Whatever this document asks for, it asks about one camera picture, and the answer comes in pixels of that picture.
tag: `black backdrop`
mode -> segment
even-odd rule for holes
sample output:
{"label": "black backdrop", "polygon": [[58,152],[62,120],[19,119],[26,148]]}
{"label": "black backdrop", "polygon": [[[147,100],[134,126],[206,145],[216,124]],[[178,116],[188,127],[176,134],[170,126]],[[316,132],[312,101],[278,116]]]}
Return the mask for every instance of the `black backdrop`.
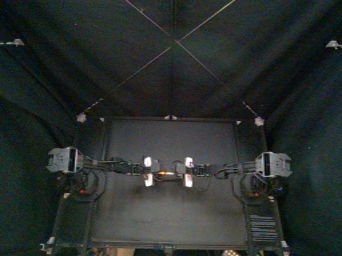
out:
{"label": "black backdrop", "polygon": [[[168,31],[178,24],[180,39],[229,2],[178,1],[177,19],[169,4],[133,3]],[[0,250],[14,255],[51,233],[49,150],[73,143],[75,115],[169,41],[126,1],[3,1],[0,8],[0,41],[27,44],[0,48]],[[296,255],[341,254],[342,52],[325,48],[341,42],[341,10],[339,0],[237,1],[185,41],[226,86],[176,47],[89,113],[244,119],[246,100],[269,119],[272,150],[293,157],[282,216]]]}

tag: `metal bar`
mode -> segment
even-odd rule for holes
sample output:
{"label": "metal bar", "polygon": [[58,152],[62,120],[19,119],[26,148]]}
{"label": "metal bar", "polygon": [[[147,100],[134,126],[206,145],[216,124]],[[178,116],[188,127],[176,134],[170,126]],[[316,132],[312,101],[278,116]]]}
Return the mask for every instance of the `metal bar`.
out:
{"label": "metal bar", "polygon": [[168,34],[169,36],[170,36],[170,34],[169,34],[169,32],[158,25],[158,23],[145,14],[145,12],[133,4],[133,2],[131,1],[129,1],[129,0],[125,0],[126,1],[126,3],[129,3],[133,7],[134,7],[134,9],[151,21],[151,23],[165,32],[165,34]]}
{"label": "metal bar", "polygon": [[118,90],[118,88],[121,86],[123,86],[166,53],[168,51],[172,49],[172,47],[169,47],[151,61],[147,62],[147,64],[113,89],[107,92],[107,96],[105,96],[103,98],[101,98],[98,101],[95,101],[93,103],[93,105],[86,108],[83,110],[82,113],[86,113],[89,112],[102,101],[105,101],[105,99],[109,97],[109,95],[115,91]]}
{"label": "metal bar", "polygon": [[230,1],[178,41],[182,42],[236,1]]}

